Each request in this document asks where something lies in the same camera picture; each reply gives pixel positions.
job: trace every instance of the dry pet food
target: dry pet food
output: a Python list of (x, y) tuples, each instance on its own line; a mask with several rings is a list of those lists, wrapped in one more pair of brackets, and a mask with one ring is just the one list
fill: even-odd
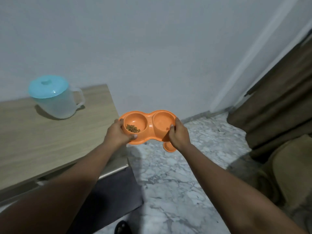
[(137, 127), (135, 127), (134, 125), (127, 125), (127, 130), (128, 131), (131, 131), (133, 133), (139, 133), (140, 132), (140, 129), (138, 129)]

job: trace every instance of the black shoe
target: black shoe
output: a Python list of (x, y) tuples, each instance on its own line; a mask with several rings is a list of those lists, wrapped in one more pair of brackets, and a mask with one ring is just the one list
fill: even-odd
[(126, 221), (120, 221), (115, 227), (114, 234), (132, 234), (132, 232)]

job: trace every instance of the orange plastic object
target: orange plastic object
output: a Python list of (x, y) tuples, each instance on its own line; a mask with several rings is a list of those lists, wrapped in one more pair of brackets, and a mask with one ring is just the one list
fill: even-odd
[[(163, 147), (167, 152), (176, 149), (169, 140), (170, 125), (175, 125), (176, 115), (166, 110), (157, 110), (151, 113), (131, 111), (123, 114), (119, 119), (124, 120), (122, 130), (126, 134), (137, 134), (138, 137), (129, 144), (142, 144), (149, 139), (163, 141)], [(133, 133), (126, 129), (127, 125), (134, 125), (140, 129), (139, 133)]]

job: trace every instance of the plastic pitcher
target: plastic pitcher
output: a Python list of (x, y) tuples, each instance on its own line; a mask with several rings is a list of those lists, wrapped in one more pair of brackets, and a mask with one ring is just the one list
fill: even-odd
[[(74, 100), (73, 91), (80, 94), (79, 104)], [(85, 103), (80, 88), (69, 85), (65, 78), (56, 75), (45, 75), (33, 80), (28, 92), (44, 111), (60, 119), (71, 117)]]

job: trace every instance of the blue lid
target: blue lid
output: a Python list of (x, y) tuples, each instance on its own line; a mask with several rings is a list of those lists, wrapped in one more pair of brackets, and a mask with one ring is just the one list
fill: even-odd
[(52, 98), (63, 93), (68, 85), (63, 77), (44, 75), (30, 82), (28, 92), (33, 98)]

